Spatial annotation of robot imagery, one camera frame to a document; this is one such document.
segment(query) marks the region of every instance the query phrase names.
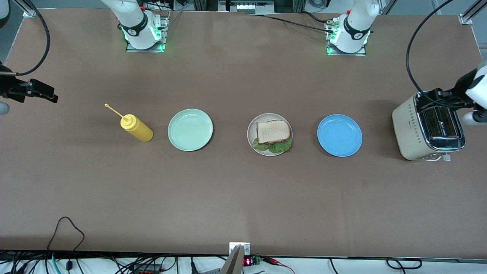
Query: white floor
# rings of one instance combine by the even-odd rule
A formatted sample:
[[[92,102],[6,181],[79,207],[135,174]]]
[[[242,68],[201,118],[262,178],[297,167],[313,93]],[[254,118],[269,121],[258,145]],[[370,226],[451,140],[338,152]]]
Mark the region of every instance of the white floor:
[[[169,268],[175,261],[174,258],[167,258],[164,261],[163,269]],[[65,270],[67,260],[57,262],[61,274],[67,274]],[[131,259],[119,259],[120,263],[130,263]],[[293,268],[296,274],[334,274],[330,261],[325,258],[279,258],[283,264]],[[118,271],[117,265],[109,259],[80,259],[80,265],[84,274],[114,274]],[[199,273],[221,268],[224,261],[217,257],[195,257],[194,262]],[[399,270],[389,268],[383,260],[350,260],[334,259],[335,268],[339,274],[401,274]],[[76,262],[73,260],[74,268],[71,274],[80,274]],[[417,263],[403,263],[405,267],[417,265]],[[174,266],[172,269],[164,272],[166,274],[190,274],[190,258],[178,258],[179,269]],[[0,273],[10,273],[12,263],[0,265]],[[48,261],[49,273],[56,274],[51,261]],[[244,267],[244,273],[254,274],[264,271],[262,274],[292,274],[290,270],[284,267],[273,266],[267,263],[260,265]],[[45,274],[44,261],[40,262],[34,274]],[[487,273],[487,264],[477,263],[452,263],[452,262],[423,262],[423,266],[417,270],[406,270],[407,274],[485,274]]]

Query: yellow squeeze bottle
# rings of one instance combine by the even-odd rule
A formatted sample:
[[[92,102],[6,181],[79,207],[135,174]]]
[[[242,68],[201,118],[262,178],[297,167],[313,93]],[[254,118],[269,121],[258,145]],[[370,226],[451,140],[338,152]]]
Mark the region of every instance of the yellow squeeze bottle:
[[[146,126],[139,118],[135,117],[132,114],[121,115],[116,110],[111,108],[108,104],[105,106],[113,112],[117,113],[120,117],[120,125],[128,131],[130,134],[137,137],[137,139],[141,140],[142,142],[149,142],[154,137],[154,132]]]

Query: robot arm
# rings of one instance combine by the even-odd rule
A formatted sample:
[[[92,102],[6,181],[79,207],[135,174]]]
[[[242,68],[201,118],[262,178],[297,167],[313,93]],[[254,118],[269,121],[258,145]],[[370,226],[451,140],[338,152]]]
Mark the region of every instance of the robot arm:
[[[0,28],[2,28],[10,18],[10,1],[0,0]]]
[[[101,0],[117,16],[125,39],[136,49],[148,49],[161,40],[161,16],[142,11],[136,0]]]
[[[455,86],[443,91],[434,89],[427,92],[427,96],[439,103],[452,106],[455,109],[473,108],[466,113],[462,121],[468,125],[487,124],[487,62],[458,79]],[[418,100],[418,110],[435,106],[434,102],[425,97]]]
[[[468,125],[487,124],[487,61],[483,62],[465,94],[474,103],[474,110],[465,113],[463,122]]]
[[[370,28],[379,11],[377,0],[354,0],[350,13],[342,14],[335,19],[338,27],[330,42],[345,53],[359,51],[367,42]]]

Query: blue plate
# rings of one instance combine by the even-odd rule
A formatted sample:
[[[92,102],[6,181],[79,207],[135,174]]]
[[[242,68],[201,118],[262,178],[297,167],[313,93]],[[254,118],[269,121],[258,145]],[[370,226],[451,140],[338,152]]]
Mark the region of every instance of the blue plate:
[[[318,142],[329,154],[348,157],[360,149],[362,131],[352,118],[333,114],[319,123]]]

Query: red wire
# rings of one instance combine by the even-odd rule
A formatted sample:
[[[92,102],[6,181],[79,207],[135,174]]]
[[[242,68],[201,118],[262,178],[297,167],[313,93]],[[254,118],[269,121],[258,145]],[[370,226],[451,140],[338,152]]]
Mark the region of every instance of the red wire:
[[[276,265],[278,265],[278,266],[284,266],[285,268],[288,268],[289,270],[291,270],[291,271],[293,272],[293,274],[296,274],[296,272],[294,272],[294,270],[293,270],[292,268],[290,268],[290,267],[288,267],[287,265],[285,265],[285,264],[283,264],[283,263],[279,262],[278,260],[276,260],[276,259],[271,259],[271,261],[272,261],[273,263],[276,263]]]
[[[280,264],[281,264],[281,266],[284,266],[284,267],[286,267],[286,268],[289,268],[289,270],[291,270],[291,271],[292,271],[294,274],[296,274],[296,272],[294,272],[294,270],[293,270],[292,268],[288,267],[287,265],[285,265],[285,264],[283,264],[283,263],[280,263]]]

